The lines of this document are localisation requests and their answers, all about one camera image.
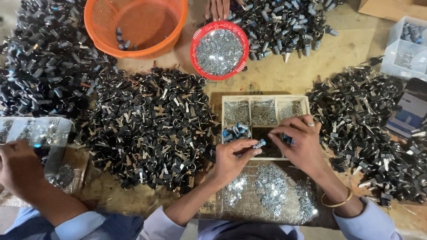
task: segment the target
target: cardboard box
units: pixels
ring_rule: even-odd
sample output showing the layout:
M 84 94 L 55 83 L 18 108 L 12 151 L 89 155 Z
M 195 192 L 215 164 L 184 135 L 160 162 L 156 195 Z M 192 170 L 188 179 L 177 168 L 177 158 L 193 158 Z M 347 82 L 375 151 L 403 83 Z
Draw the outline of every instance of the cardboard box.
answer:
M 427 20 L 427 0 L 362 0 L 359 12 L 396 22 L 404 16 Z

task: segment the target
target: light blue shirt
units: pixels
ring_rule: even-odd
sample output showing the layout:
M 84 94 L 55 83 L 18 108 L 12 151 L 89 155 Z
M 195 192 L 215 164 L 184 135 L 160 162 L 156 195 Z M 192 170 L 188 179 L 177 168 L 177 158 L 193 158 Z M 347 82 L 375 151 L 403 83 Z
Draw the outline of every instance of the light blue shirt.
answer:
M 403 240 L 395 231 L 393 220 L 377 205 L 361 198 L 366 205 L 354 218 L 334 217 L 348 240 Z M 56 228 L 33 208 L 22 208 L 14 225 L 1 239 L 141 239 L 179 240 L 185 227 L 171 221 L 159 207 L 145 221 L 140 217 L 86 212 Z M 200 220 L 198 240 L 250 239 L 304 240 L 298 226 L 273 223 Z

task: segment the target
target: light blue sleeve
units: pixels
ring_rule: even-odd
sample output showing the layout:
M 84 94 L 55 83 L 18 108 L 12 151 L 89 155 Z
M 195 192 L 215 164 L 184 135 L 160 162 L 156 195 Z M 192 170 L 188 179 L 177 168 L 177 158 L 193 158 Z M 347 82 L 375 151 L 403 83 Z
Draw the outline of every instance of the light blue sleeve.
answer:
M 85 212 L 55 228 L 60 240 L 82 239 L 105 222 L 105 217 L 96 212 Z
M 172 222 L 163 212 L 163 206 L 157 208 L 144 221 L 144 228 L 140 233 L 145 240 L 179 240 L 185 227 Z
M 393 220 L 367 198 L 360 198 L 366 205 L 363 213 L 353 218 L 333 216 L 348 240 L 403 240 L 396 232 Z

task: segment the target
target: wooden tray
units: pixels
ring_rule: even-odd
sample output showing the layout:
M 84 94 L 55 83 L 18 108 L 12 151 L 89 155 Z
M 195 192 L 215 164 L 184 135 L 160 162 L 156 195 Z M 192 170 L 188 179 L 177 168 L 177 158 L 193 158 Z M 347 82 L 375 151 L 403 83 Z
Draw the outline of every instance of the wooden tray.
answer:
M 236 126 L 234 125 L 224 125 L 225 124 L 225 103 L 226 102 L 243 102 L 247 101 L 249 103 L 249 125 L 251 126 L 252 135 L 256 128 L 274 128 L 277 127 L 281 123 L 280 112 L 283 108 L 283 104 L 288 104 L 288 102 L 299 102 L 301 104 L 301 114 L 310 114 L 310 106 L 308 102 L 308 97 L 304 95 L 262 95 L 262 96 L 254 96 L 254 95 L 245 95 L 245 96 L 223 96 L 222 97 L 222 131 L 225 128 Z M 252 125 L 252 115 L 251 115 L 251 103 L 252 102 L 266 102 L 266 101 L 274 101 L 275 105 L 275 114 L 276 114 L 276 125 Z M 268 157 L 258 157 L 251 158 L 251 160 L 270 160 L 270 161 L 287 161 L 288 159 L 280 153 L 281 157 L 276 158 L 268 158 Z

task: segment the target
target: clear plastic box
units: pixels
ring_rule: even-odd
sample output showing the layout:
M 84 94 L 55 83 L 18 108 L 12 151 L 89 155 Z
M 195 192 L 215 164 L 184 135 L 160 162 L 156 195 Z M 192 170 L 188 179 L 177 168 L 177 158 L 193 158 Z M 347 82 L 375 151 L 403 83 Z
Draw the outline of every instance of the clear plastic box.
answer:
M 61 166 L 71 124 L 63 117 L 0 117 L 0 140 L 6 139 L 0 143 L 25 139 L 30 146 L 46 149 L 44 175 L 54 176 Z
M 424 42 L 421 44 L 413 43 L 401 39 L 404 31 L 404 25 L 410 23 L 415 26 L 426 27 L 420 33 L 424 36 Z M 405 16 L 398 21 L 391 29 L 389 42 L 381 72 L 392 76 L 409 80 L 413 77 L 427 81 L 427 21 Z

